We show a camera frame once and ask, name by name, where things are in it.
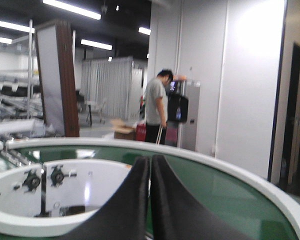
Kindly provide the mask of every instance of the black pants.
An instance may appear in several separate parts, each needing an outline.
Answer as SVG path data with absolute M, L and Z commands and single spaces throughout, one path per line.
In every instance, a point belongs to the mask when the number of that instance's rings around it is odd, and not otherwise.
M 160 127 L 160 125 L 150 125 L 148 123 L 145 124 L 145 128 L 146 128 L 145 142 L 154 143 L 154 144 L 156 143 L 157 137 L 158 137 L 158 132 L 159 132 L 159 127 Z M 166 132 L 167 132 L 167 129 L 163 128 L 162 134 L 161 134 L 161 139 L 160 139 L 160 144 L 162 144 L 162 145 L 165 144 Z

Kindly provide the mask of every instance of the white rim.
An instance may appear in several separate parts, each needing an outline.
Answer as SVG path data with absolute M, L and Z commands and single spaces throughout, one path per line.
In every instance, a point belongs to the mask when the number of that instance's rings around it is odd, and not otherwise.
M 128 166 L 128 164 L 117 161 L 100 160 L 110 162 L 113 165 L 121 165 L 123 168 Z M 29 171 L 38 166 L 42 167 L 41 164 L 33 164 L 0 172 L 0 180 L 19 171 Z M 98 209 L 60 217 L 26 217 L 0 211 L 0 233 L 19 237 L 60 236 L 86 221 L 97 211 Z
M 286 216 L 300 239 L 300 205 L 294 199 L 265 179 L 238 166 L 207 155 L 171 146 L 156 145 L 153 143 L 118 139 L 107 140 L 104 138 L 92 137 L 35 138 L 28 140 L 12 140 L 6 143 L 8 149 L 62 145 L 109 146 L 145 150 L 177 156 L 213 167 L 234 176 L 265 195 Z

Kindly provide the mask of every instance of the gray t-shirt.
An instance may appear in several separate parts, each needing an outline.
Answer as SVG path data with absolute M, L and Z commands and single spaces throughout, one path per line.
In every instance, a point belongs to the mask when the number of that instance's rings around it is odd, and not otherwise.
M 156 99 L 162 98 L 165 120 L 168 120 L 168 98 L 165 87 L 159 78 L 153 78 L 145 89 L 145 121 L 147 124 L 160 125 L 161 118 Z

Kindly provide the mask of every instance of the man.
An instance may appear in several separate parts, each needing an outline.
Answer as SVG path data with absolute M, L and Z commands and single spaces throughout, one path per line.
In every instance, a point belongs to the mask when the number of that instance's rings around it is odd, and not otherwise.
M 168 120 L 168 98 L 165 87 L 173 80 L 171 70 L 163 69 L 153 78 L 145 89 L 145 141 L 155 143 L 160 125 L 162 134 L 160 144 L 165 144 L 167 120 Z

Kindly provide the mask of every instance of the white curtain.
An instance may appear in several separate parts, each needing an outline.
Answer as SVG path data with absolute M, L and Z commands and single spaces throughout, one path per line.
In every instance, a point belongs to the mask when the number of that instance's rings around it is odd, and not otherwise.
M 88 101 L 105 100 L 105 116 L 127 120 L 132 64 L 132 57 L 83 62 L 80 93 Z

